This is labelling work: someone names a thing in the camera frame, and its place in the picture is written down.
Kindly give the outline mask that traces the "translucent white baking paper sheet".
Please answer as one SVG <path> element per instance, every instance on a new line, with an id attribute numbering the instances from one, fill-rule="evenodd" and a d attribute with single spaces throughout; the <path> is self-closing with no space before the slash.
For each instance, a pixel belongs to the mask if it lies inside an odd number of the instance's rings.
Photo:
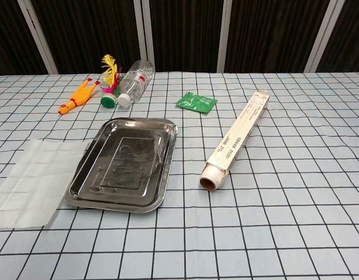
<path id="1" fill-rule="evenodd" d="M 48 224 L 89 144 L 32 139 L 0 186 L 0 229 Z"/>

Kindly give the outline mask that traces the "long parchment roll box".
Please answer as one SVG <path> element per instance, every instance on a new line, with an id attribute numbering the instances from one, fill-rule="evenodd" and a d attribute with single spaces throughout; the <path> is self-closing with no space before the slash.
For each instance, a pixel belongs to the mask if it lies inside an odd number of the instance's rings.
<path id="1" fill-rule="evenodd" d="M 223 172 L 229 171 L 237 153 L 245 145 L 250 132 L 267 108 L 269 97 L 264 90 L 254 92 L 241 114 L 208 158 L 206 167 L 214 166 Z"/>

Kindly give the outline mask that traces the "white screen frame post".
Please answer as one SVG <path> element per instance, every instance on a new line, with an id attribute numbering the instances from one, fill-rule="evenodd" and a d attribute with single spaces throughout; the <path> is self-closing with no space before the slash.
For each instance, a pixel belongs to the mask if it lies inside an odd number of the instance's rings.
<path id="1" fill-rule="evenodd" d="M 17 0 L 17 3 L 29 27 L 46 70 L 50 75 L 58 75 L 58 68 L 31 0 Z"/>
<path id="2" fill-rule="evenodd" d="M 330 0 L 316 35 L 304 73 L 316 72 L 346 0 Z"/>
<path id="3" fill-rule="evenodd" d="M 152 63 L 155 72 L 152 21 L 149 0 L 133 0 L 141 59 Z"/>
<path id="4" fill-rule="evenodd" d="M 217 72 L 224 72 L 227 54 L 228 34 L 230 29 L 230 19 L 233 0 L 223 0 L 223 11 L 221 17 L 219 50 L 217 56 Z"/>

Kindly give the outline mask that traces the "green foil sachet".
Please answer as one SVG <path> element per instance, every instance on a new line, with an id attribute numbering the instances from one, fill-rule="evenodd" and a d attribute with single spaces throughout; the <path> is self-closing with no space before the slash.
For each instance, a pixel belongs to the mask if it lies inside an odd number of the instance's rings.
<path id="1" fill-rule="evenodd" d="M 176 105 L 187 110 L 196 111 L 199 113 L 208 113 L 217 103 L 216 99 L 200 96 L 187 92 Z"/>

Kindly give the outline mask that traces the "dark brown screen panel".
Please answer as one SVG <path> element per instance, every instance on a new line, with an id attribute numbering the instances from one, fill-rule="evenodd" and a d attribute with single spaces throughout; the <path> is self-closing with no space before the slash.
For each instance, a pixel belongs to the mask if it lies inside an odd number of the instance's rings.
<path id="1" fill-rule="evenodd" d="M 157 72 L 216 72 L 223 0 L 150 0 Z"/>
<path id="2" fill-rule="evenodd" d="M 97 74 L 112 55 L 127 71 L 141 58 L 133 0 L 31 0 L 60 74 Z"/>
<path id="3" fill-rule="evenodd" d="M 47 73 L 17 0 L 0 0 L 0 75 Z"/>
<path id="4" fill-rule="evenodd" d="M 225 72 L 303 72 L 329 2 L 233 0 Z"/>
<path id="5" fill-rule="evenodd" d="M 359 72 L 359 0 L 345 1 L 317 71 Z"/>

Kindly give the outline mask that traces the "yellow rubber chicken toy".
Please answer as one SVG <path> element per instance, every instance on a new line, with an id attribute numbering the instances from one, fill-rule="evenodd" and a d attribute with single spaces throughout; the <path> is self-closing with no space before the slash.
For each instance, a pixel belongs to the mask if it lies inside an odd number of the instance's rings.
<path id="1" fill-rule="evenodd" d="M 87 87 L 87 85 L 91 81 L 92 78 L 84 80 L 82 84 L 77 88 L 77 90 L 72 94 L 69 101 L 65 104 L 60 105 L 58 112 L 60 114 L 66 114 L 75 107 L 85 104 L 91 98 L 94 89 L 97 87 L 97 85 L 100 84 L 100 82 L 97 80 L 90 87 Z"/>

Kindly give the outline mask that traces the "stainless steel rectangular tray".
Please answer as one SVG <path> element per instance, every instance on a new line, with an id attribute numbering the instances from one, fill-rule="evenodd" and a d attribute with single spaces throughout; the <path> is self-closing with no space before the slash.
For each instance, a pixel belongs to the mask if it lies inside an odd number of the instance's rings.
<path id="1" fill-rule="evenodd" d="M 94 137 L 64 195 L 76 207 L 145 213 L 164 200 L 178 127 L 163 118 L 114 118 Z"/>

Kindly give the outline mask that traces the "feather shuttlecock with green base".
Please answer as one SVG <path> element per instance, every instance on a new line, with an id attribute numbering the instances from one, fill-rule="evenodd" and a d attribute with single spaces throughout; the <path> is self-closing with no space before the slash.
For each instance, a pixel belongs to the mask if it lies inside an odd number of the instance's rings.
<path id="1" fill-rule="evenodd" d="M 106 83 L 107 87 L 103 87 L 103 96 L 101 97 L 101 105 L 107 109 L 113 109 L 117 105 L 117 98 L 120 95 L 120 84 L 124 78 L 122 68 L 118 67 L 116 59 L 106 54 L 101 59 L 102 68 L 102 79 Z"/>

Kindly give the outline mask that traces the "clear plastic bottle white cap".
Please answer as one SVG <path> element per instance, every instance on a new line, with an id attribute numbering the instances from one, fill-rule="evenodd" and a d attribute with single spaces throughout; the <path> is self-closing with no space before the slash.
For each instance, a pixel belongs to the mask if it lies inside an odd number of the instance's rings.
<path id="1" fill-rule="evenodd" d="M 119 83 L 118 105 L 128 107 L 141 99 L 153 74 L 153 65 L 146 59 L 136 61 Z"/>

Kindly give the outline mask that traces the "blue checked tablecloth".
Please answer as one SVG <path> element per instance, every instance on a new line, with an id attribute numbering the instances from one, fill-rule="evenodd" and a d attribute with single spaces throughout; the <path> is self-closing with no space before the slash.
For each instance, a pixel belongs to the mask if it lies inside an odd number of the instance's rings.
<path id="1" fill-rule="evenodd" d="M 359 72 L 155 73 L 128 109 L 101 90 L 59 115 L 87 75 L 0 76 L 0 186 L 30 139 L 92 139 L 115 117 L 178 126 L 165 199 L 136 214 L 62 204 L 0 229 L 0 280 L 359 280 Z M 200 176 L 255 91 L 269 102 L 222 186 Z M 216 99 L 208 113 L 176 105 Z"/>

